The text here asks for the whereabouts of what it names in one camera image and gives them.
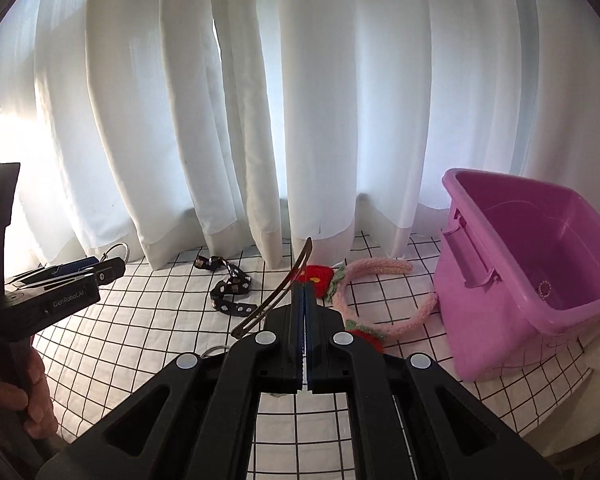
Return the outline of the person's left hand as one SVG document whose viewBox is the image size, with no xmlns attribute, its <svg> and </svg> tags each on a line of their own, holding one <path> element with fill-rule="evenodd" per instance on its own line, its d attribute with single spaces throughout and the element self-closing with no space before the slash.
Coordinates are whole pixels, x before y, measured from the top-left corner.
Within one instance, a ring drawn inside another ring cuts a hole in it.
<svg viewBox="0 0 600 480">
<path fill-rule="evenodd" d="M 53 437 L 58 428 L 50 388 L 45 375 L 45 366 L 35 348 L 28 355 L 27 387 L 18 388 L 0 379 L 0 411 L 24 413 L 24 431 L 33 439 Z"/>
</svg>

